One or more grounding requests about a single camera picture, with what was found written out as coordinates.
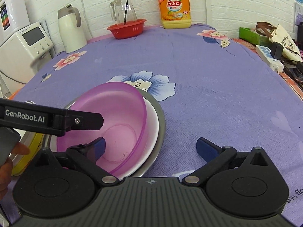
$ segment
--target white brick wall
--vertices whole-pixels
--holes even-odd
[[[93,37],[110,33],[106,28],[114,22],[111,19],[109,4],[112,0],[83,0],[85,13],[89,28]],[[57,11],[66,4],[71,3],[77,7],[82,18],[82,25],[87,39],[90,39],[82,11],[81,0],[25,0],[26,8],[30,22],[36,22],[39,19],[45,19],[51,40],[55,45],[55,51],[58,53],[64,51],[62,41],[58,30]],[[145,25],[160,24],[160,15],[157,0],[132,0],[137,18],[145,18]],[[205,23],[205,0],[191,0],[191,14],[193,23]]]
[[[294,37],[295,0],[212,0],[212,26],[229,37],[258,21],[280,23]]]
[[[83,0],[90,30],[94,37],[108,34],[111,20],[109,3],[112,0]],[[57,11],[71,3],[81,13],[87,39],[90,34],[80,0],[25,0],[31,22],[46,20],[56,52],[64,50],[58,30]],[[206,23],[205,0],[190,0],[193,23]],[[147,19],[146,25],[160,24],[157,0],[132,0],[138,18]],[[258,21],[281,23],[293,37],[294,0],[210,0],[212,26],[229,37],[237,37],[240,26],[254,27]]]

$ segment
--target red plastic basket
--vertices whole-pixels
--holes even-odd
[[[138,19],[136,22],[128,21],[125,25],[120,23],[107,28],[110,30],[116,39],[125,39],[135,37],[143,32],[143,26],[146,19]]]

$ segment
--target canvas tote bag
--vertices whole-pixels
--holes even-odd
[[[292,40],[291,36],[283,28],[281,24],[277,27],[267,22],[258,22],[256,32],[260,35],[269,37],[269,40],[281,44],[283,48],[283,56],[293,61],[303,61],[299,48]]]

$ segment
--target finger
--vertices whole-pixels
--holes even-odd
[[[5,190],[0,191],[0,201],[3,199],[4,195],[7,193],[8,188],[6,188]]]
[[[6,183],[0,184],[0,191],[5,190],[9,186],[10,182],[11,182],[11,179],[9,179]]]
[[[5,164],[0,167],[0,185],[10,182],[14,164],[10,158],[7,158]]]
[[[24,144],[22,144],[21,142],[18,142],[12,150],[12,154],[28,155],[29,153],[30,153],[29,148]]]

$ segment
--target glass pitcher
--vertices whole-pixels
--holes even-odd
[[[123,24],[126,14],[126,22],[136,22],[137,16],[131,0],[114,0],[109,5],[112,20],[117,21],[117,24]]]

